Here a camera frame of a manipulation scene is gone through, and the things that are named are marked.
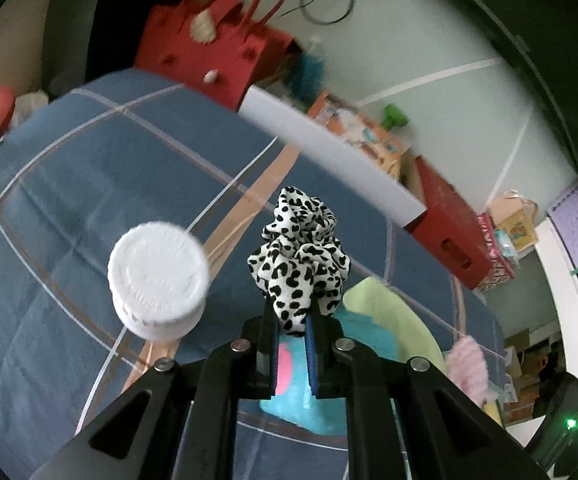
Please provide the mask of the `red patterned gift box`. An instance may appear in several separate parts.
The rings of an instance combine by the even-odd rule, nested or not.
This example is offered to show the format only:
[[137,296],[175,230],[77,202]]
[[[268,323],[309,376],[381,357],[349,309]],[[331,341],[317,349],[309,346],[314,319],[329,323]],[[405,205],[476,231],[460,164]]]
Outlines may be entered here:
[[479,226],[486,242],[487,254],[492,264],[487,276],[483,278],[476,289],[478,292],[488,292],[498,285],[507,283],[515,278],[515,270],[512,264],[503,256],[502,249],[498,246],[495,229],[490,216],[483,212],[478,216]]

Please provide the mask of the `green toy dumbbell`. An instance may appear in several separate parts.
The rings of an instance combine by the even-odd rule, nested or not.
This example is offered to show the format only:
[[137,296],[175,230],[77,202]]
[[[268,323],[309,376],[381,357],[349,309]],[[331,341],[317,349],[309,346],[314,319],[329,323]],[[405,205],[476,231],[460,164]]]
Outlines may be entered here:
[[403,128],[407,126],[409,119],[406,114],[396,105],[390,103],[383,108],[383,118],[381,126],[387,131],[394,128]]

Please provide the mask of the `pink fuzzy scrunchie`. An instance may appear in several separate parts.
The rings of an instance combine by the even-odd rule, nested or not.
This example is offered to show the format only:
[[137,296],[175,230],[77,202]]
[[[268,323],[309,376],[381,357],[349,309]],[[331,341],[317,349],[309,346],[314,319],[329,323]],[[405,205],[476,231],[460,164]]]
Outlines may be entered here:
[[478,342],[472,336],[458,339],[446,356],[446,375],[478,408],[488,400],[489,372]]

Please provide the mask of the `blue plaid bed sheet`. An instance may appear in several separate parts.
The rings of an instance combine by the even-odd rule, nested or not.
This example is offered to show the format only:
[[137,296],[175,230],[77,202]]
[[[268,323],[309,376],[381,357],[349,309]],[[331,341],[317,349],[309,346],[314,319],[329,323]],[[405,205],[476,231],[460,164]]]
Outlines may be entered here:
[[129,229],[188,229],[216,262],[207,306],[176,358],[204,358],[263,307],[247,267],[286,186],[320,198],[352,260],[442,350],[461,334],[505,380],[498,320],[408,232],[305,155],[173,81],[123,70],[38,110],[0,144],[0,468],[27,479],[145,362],[116,316],[106,266]]

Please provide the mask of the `orange illustrated toy box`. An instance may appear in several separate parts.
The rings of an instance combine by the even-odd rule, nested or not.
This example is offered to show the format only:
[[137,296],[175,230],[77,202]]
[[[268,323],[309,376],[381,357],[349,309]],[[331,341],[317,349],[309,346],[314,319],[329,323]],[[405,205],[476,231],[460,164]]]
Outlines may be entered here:
[[401,180],[403,157],[408,146],[379,122],[329,92],[318,96],[307,116],[364,154],[392,179]]

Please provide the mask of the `white foam board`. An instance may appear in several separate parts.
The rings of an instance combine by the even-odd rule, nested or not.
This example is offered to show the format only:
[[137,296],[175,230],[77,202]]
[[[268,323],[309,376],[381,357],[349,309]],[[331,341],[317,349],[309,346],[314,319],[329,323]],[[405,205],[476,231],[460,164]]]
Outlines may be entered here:
[[240,104],[238,115],[283,143],[297,148],[397,226],[408,226],[426,211],[423,202],[365,155],[265,90],[250,87]]

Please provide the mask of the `green yellow scouring sponge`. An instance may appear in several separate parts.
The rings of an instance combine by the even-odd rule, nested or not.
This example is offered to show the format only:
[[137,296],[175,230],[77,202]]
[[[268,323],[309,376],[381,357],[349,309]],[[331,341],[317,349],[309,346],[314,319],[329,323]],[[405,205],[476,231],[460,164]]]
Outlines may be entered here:
[[490,418],[492,418],[498,426],[503,427],[502,417],[500,410],[498,409],[498,402],[496,401],[486,401],[482,405],[482,411],[486,413]]

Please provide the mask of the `red felt handbag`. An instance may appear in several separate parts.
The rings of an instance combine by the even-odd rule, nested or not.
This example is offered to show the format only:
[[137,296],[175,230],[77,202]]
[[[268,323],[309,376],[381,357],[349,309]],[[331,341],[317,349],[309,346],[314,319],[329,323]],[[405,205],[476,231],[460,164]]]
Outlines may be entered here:
[[135,66],[238,110],[249,88],[275,79],[301,48],[268,25],[285,0],[182,0],[154,6]]

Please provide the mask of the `red cardboard box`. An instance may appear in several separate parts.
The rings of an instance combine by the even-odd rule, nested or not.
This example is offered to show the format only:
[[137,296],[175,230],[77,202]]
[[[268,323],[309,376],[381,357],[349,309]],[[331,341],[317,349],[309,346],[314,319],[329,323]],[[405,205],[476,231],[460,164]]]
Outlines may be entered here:
[[408,164],[403,182],[425,206],[405,230],[468,289],[476,289],[492,262],[475,211],[421,155]]

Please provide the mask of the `white capped pill bottle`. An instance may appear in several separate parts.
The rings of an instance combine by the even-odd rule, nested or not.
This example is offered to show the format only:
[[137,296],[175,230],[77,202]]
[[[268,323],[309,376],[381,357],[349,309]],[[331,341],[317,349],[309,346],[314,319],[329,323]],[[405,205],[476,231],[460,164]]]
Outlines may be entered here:
[[121,236],[106,277],[123,325],[156,342],[177,340],[196,327],[211,283],[197,238],[161,221],[140,224]]

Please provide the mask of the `black white leopard scrunchie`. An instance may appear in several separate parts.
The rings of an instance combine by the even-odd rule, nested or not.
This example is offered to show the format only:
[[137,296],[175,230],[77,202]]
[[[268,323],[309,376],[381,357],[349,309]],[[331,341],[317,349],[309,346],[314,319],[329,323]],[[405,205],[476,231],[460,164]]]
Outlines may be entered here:
[[286,186],[273,215],[247,263],[281,330],[301,337],[313,307],[325,316],[338,309],[351,260],[335,235],[335,214],[319,198]]

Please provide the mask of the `light green cloth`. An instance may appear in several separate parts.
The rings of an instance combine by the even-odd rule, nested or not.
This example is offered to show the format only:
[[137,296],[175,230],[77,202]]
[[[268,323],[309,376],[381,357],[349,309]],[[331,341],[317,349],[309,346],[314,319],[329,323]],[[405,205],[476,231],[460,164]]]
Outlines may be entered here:
[[377,278],[365,278],[343,296],[348,311],[370,316],[380,327],[392,334],[397,359],[407,362],[420,356],[446,372],[446,361],[436,338],[414,310]]

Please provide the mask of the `yellow gift box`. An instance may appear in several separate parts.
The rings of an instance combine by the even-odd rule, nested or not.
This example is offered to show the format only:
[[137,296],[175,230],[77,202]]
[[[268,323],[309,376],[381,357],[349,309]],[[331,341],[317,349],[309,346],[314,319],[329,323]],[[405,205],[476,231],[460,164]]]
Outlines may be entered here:
[[488,213],[496,229],[504,231],[517,252],[532,247],[538,241],[536,218],[539,206],[521,193],[510,190],[492,200]]

